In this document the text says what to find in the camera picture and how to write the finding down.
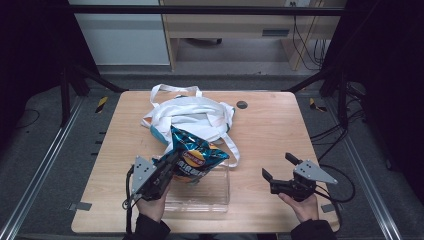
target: bag handle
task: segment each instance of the bag handle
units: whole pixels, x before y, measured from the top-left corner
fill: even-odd
[[[152,88],[152,92],[150,93],[150,103],[153,105],[153,107],[158,107],[159,103],[154,102],[154,99],[159,92],[159,90],[165,90],[168,92],[196,92],[196,97],[202,96],[202,91],[200,91],[198,86],[191,86],[191,87],[174,87],[166,84],[159,84]]]
[[[228,136],[228,134],[224,133],[221,135],[221,139],[224,140],[225,144],[227,144],[230,151],[234,154],[234,158],[236,159],[235,163],[230,163],[228,165],[230,168],[236,168],[240,162],[240,152],[238,151],[238,148],[236,144],[233,142],[233,140]]]

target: wooden desk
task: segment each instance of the wooden desk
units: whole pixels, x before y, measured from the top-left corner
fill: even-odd
[[[160,0],[159,2],[164,6],[265,6],[279,8],[288,6],[288,0]],[[345,4],[346,0],[311,0],[307,7],[344,7]],[[172,69],[177,67],[176,59],[179,39],[181,38],[224,38],[224,42],[225,38],[268,38],[281,40],[291,69],[297,70],[302,64],[301,57],[308,58],[307,55],[304,55],[306,52],[305,43],[308,45],[311,39],[331,40],[340,17],[298,16],[296,18],[298,34],[294,31],[293,16],[163,14],[162,19]]]
[[[160,92],[159,102],[172,98]],[[236,109],[229,135],[241,154],[240,165],[230,171],[230,203],[226,213],[166,212],[164,221],[174,233],[202,232],[289,232],[296,225],[292,209],[276,195],[262,178],[267,169],[276,179],[293,177],[293,165],[284,159],[290,152],[300,159],[315,161],[295,96],[284,92],[204,92],[205,97],[236,106],[246,101],[246,109]],[[122,94],[110,123],[99,156],[81,199],[92,203],[90,211],[77,211],[72,229],[78,233],[124,232],[125,177],[136,155],[150,158],[162,154],[165,146],[140,125],[152,108],[150,92]],[[321,197],[319,204],[329,201]],[[339,228],[335,212],[322,213],[333,230]]]

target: chip bag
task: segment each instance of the chip bag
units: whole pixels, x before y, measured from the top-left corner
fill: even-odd
[[[209,171],[230,156],[212,143],[185,130],[171,126],[173,151],[179,152],[174,179],[197,183]]]

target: black sleeve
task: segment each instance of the black sleeve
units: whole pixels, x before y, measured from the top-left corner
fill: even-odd
[[[333,230],[325,220],[308,220],[291,231],[292,240],[337,240]]]
[[[156,222],[142,214],[138,215],[135,232],[125,234],[123,240],[163,240],[171,230],[164,222]]]

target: person's arm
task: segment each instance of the person's arm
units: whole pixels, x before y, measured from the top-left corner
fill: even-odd
[[[147,202],[140,199],[137,202],[136,205],[140,214],[137,218],[135,231],[132,235],[126,234],[123,240],[162,240],[168,236],[171,230],[161,220],[165,212],[168,191],[169,186],[159,200]]]
[[[284,193],[278,194],[278,197],[293,208],[300,222],[300,224],[291,231],[293,240],[337,239],[330,224],[325,220],[319,220],[318,202],[315,194],[312,194],[302,202],[297,202]]]

